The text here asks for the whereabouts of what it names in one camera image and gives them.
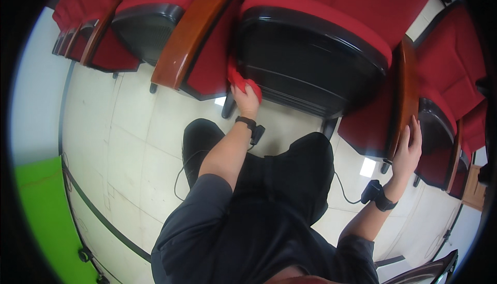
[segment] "right hand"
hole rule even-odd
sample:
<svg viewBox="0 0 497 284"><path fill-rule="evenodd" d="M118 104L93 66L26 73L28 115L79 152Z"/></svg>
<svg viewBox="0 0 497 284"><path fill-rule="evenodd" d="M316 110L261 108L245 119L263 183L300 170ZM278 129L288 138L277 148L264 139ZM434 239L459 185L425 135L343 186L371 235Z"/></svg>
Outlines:
<svg viewBox="0 0 497 284"><path fill-rule="evenodd" d="M392 161L392 172L396 178L406 180L414 173L421 157L421 126L414 115L411 118L413 124L413 142L409 146L411 130L409 125L404 128L397 151Z"/></svg>
<svg viewBox="0 0 497 284"><path fill-rule="evenodd" d="M245 92L243 93L237 86L231 85L231 93L237 102L240 116L255 121L259 109L259 99L248 83L245 84Z"/></svg>

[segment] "green mat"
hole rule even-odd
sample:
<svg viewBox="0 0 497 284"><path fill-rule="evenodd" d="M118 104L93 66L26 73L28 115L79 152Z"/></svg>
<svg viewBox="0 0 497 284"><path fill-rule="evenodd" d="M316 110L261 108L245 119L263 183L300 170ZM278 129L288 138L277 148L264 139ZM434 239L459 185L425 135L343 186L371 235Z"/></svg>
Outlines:
<svg viewBox="0 0 497 284"><path fill-rule="evenodd" d="M83 246L65 197L60 157L15 168L17 188L31 232L63 283L95 283L91 262L78 257Z"/></svg>

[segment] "black sleeve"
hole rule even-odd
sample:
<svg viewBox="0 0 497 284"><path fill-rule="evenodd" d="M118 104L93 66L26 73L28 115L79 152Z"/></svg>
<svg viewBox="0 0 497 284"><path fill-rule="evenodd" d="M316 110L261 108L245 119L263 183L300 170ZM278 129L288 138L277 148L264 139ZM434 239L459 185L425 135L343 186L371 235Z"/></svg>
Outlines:
<svg viewBox="0 0 497 284"><path fill-rule="evenodd" d="M374 242L356 235L341 239L333 257L335 270L344 283L379 283L373 262Z"/></svg>
<svg viewBox="0 0 497 284"><path fill-rule="evenodd" d="M185 201L165 221L152 249L156 283L173 282L173 271L181 273L194 267L212 250L232 195L230 185L217 175L205 174L197 179Z"/></svg>

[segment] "white wall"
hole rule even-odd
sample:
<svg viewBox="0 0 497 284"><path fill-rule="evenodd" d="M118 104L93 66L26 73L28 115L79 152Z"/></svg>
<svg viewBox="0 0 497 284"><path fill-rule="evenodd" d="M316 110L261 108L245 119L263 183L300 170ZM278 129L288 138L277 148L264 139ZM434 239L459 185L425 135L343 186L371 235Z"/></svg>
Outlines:
<svg viewBox="0 0 497 284"><path fill-rule="evenodd" d="M449 239L434 260L443 258L457 249L459 257L457 258L456 268L458 268L461 265L464 256L468 253L471 243L473 243L473 240L475 239L476 231L480 225L480 219L481 212L479 210L463 205Z"/></svg>
<svg viewBox="0 0 497 284"><path fill-rule="evenodd" d="M59 114L71 61L52 54L59 35L53 12L41 12L17 70L10 118L14 165L59 155Z"/></svg>

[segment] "black chair foot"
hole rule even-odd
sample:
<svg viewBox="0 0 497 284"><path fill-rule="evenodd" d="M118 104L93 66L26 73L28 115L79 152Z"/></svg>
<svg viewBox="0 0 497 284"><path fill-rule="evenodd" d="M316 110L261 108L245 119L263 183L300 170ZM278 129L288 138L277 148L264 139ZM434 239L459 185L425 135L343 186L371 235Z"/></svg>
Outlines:
<svg viewBox="0 0 497 284"><path fill-rule="evenodd" d="M417 186L419 185L419 181L420 181L420 180L421 180L421 179L419 178L419 176L418 176L418 175L416 175L416 178L414 179L413 186L414 186L414 187L417 187Z"/></svg>
<svg viewBox="0 0 497 284"><path fill-rule="evenodd" d="M151 94L154 94L154 93L156 93L156 92L157 92L157 83L153 83L153 82L151 82L151 83L150 83L150 93L151 93Z"/></svg>
<svg viewBox="0 0 497 284"><path fill-rule="evenodd" d="M231 90L228 89L228 92L226 93L226 100L224 101L223 110L221 111L221 117L223 117L224 119L229 119L233 115L236 106L237 102L235 102L235 98L233 98Z"/></svg>
<svg viewBox="0 0 497 284"><path fill-rule="evenodd" d="M323 119L321 124L321 132L325 135L327 139L331 139L335 128L337 127L338 118L333 119Z"/></svg>
<svg viewBox="0 0 497 284"><path fill-rule="evenodd" d="M390 168L390 164L383 162L383 165L381 166L380 169L381 174L387 174L388 168Z"/></svg>

